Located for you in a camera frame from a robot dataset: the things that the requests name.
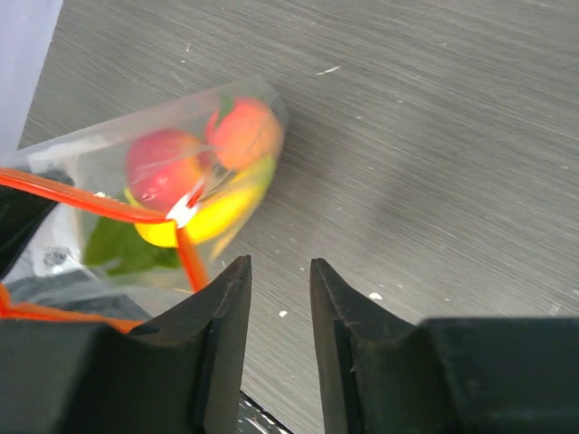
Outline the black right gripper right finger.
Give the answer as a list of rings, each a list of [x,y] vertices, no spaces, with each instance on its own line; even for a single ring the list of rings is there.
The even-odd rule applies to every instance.
[[[574,317],[437,317],[413,325],[310,264],[328,433],[575,433]]]

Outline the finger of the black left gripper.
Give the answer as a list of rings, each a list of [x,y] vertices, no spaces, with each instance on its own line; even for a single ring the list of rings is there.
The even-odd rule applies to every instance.
[[[51,277],[75,269],[71,207],[1,188],[1,279]]]

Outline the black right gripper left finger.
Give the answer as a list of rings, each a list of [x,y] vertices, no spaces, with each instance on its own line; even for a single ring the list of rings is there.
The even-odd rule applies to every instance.
[[[252,262],[122,334],[102,323],[3,320],[4,433],[233,433]]]

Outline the clear zip bag orange zipper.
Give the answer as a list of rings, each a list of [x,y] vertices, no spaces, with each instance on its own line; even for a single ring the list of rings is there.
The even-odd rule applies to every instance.
[[[94,321],[126,333],[147,318],[136,302],[137,294],[159,289],[191,294],[208,285],[211,264],[252,216],[200,244],[190,239],[186,229],[202,202],[228,188],[226,185],[245,169],[224,168],[205,142],[205,126],[219,108],[222,95],[252,97],[268,104],[284,128],[282,150],[290,120],[286,105],[269,82],[253,76],[86,127],[2,158],[1,188],[53,200],[71,207],[75,214],[75,269],[44,278],[1,279],[3,319]],[[140,137],[166,128],[184,130],[203,141],[210,180],[209,191],[203,196],[195,198],[189,193],[163,214],[127,200],[125,158]],[[110,277],[102,268],[86,266],[85,245],[99,217],[133,226],[173,223],[181,267]]]

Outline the green leafy vegetable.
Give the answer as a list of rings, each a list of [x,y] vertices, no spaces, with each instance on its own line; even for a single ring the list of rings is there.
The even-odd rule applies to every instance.
[[[160,248],[144,241],[132,224],[99,217],[83,253],[83,263],[102,268],[110,276],[154,268],[179,269],[176,248]]]

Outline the red apple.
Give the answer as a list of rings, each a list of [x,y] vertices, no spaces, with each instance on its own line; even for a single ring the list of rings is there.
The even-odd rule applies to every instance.
[[[203,141],[166,128],[140,137],[125,158],[125,196],[145,208],[168,213],[185,195],[209,191],[210,166]]]

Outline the yellow banana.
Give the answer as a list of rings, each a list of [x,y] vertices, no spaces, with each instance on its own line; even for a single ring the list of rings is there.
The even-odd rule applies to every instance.
[[[261,202],[276,168],[273,156],[264,156],[237,174],[228,188],[202,202],[200,210],[187,224],[190,239],[200,244],[226,233],[249,217]],[[176,248],[174,224],[135,223],[145,241],[161,248]]]

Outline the orange peach fruit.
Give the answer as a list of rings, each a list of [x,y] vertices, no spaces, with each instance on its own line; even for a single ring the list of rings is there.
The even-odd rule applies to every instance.
[[[263,156],[276,158],[284,128],[268,104],[222,95],[204,129],[205,142],[226,169],[241,171]]]

